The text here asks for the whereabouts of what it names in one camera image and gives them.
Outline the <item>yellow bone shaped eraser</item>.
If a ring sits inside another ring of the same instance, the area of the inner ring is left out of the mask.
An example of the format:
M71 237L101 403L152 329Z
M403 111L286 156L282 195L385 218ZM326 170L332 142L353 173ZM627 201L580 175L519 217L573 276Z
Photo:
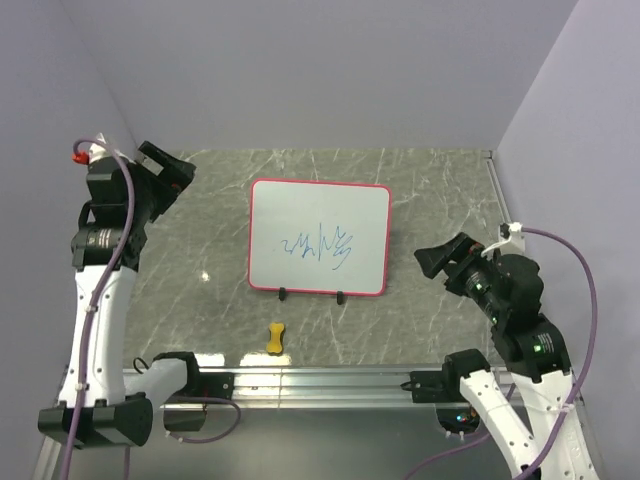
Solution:
M271 356L279 356L284 351L283 338L286 327L281 322L273 322L269 324L269 339L266 345L266 352Z

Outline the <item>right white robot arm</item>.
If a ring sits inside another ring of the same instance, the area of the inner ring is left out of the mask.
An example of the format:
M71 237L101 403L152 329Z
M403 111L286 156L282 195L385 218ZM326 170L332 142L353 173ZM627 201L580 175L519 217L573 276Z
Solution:
M429 279L443 273L445 289L472 300L491 323L495 349L528 415L522 420L476 349L446 356L441 386L479 415L514 479L595 479L576 410L587 373L575 373L560 330L542 313L540 266L524 254L527 229L501 227L499 242L484 246L465 233L415 251Z

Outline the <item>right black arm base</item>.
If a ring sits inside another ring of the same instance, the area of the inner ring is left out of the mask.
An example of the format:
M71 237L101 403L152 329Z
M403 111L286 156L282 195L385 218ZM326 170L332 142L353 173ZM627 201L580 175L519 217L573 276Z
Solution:
M411 371L400 388L411 394L414 404L434 404L437 421L446 433L466 436L477 432L479 415L459 393L447 389L441 371Z

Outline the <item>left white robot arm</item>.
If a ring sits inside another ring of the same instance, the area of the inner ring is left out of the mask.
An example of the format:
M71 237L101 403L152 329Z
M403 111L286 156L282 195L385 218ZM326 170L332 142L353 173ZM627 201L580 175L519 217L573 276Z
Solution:
M71 242L77 310L70 362L55 404L40 411L37 426L45 436L78 449L142 446L155 412L167 400L190 402L202 390L191 352L161 353L133 380L125 379L122 367L145 227L173 205L196 168L149 141L138 150L159 165L157 173L110 152L103 141L91 145L72 156L87 168L91 197Z

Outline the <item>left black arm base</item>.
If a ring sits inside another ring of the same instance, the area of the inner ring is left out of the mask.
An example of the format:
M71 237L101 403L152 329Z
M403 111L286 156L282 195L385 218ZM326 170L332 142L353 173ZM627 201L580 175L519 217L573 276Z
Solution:
M235 375L229 372L201 373L196 386L174 394L163 407L163 425L170 434L196 433L218 407L232 412L232 427L241 419L240 407L233 400Z

